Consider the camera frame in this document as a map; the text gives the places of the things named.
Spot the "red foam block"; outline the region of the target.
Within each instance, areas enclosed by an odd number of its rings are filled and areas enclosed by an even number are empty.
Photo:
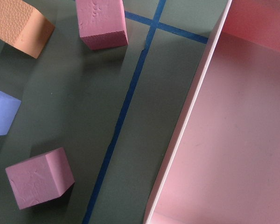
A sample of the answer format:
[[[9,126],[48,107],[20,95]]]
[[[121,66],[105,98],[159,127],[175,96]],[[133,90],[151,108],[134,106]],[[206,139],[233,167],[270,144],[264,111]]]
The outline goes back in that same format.
[[[121,0],[76,0],[79,36],[91,49],[128,45]]]
[[[5,168],[20,210],[61,197],[74,183],[64,148]]]

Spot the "red foam block right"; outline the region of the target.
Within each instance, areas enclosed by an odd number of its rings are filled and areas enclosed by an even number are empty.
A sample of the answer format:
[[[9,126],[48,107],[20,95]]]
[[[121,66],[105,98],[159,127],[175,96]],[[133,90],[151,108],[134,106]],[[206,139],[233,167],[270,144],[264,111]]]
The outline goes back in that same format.
[[[61,197],[74,183],[64,148],[5,168],[20,210]]]

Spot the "red foam block left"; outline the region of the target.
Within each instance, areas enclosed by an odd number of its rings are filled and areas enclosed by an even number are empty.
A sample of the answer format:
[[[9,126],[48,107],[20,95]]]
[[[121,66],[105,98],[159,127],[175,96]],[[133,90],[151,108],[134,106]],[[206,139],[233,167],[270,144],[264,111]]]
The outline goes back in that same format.
[[[91,49],[128,45],[121,0],[76,0],[79,36]]]

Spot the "pink red tray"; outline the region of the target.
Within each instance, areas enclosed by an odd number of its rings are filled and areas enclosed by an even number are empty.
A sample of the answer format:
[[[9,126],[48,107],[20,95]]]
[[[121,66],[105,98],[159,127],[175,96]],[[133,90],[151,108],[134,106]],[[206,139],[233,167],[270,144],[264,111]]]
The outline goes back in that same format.
[[[143,222],[280,224],[280,0],[227,2]]]

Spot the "orange block near red tray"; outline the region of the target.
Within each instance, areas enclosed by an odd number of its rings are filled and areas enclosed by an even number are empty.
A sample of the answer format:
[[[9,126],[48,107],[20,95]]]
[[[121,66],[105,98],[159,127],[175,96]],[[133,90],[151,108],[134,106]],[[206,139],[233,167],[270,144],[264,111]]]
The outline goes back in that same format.
[[[0,39],[38,58],[55,26],[32,5],[22,0],[0,0]]]

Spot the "purple block near red tray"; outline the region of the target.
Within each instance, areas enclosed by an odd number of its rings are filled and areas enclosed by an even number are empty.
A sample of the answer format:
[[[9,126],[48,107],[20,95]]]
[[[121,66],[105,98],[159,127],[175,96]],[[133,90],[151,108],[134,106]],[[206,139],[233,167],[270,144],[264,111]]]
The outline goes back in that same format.
[[[8,133],[20,105],[20,100],[0,91],[0,136]]]

